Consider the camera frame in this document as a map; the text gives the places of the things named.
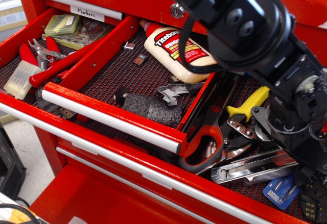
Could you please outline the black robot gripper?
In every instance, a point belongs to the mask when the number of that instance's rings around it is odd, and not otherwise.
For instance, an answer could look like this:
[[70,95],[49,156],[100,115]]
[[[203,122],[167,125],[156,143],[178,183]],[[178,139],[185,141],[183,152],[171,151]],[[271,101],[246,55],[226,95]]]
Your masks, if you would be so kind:
[[250,96],[250,114],[268,136],[300,166],[295,170],[293,183],[305,184],[314,173],[326,175],[326,152],[321,137],[325,115],[305,122],[294,107],[273,98],[267,109],[260,105],[269,98],[269,91],[256,91]]

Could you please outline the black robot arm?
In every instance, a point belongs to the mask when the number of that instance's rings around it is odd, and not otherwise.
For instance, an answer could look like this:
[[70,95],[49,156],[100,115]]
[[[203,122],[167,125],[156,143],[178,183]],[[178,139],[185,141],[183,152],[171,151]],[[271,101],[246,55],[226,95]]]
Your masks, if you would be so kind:
[[186,64],[205,74],[247,72],[269,88],[269,107],[253,108],[256,121],[298,164],[297,185],[326,184],[326,73],[294,34],[295,21],[280,0],[175,0],[189,17],[179,44],[184,55],[195,21],[207,29],[216,64]]

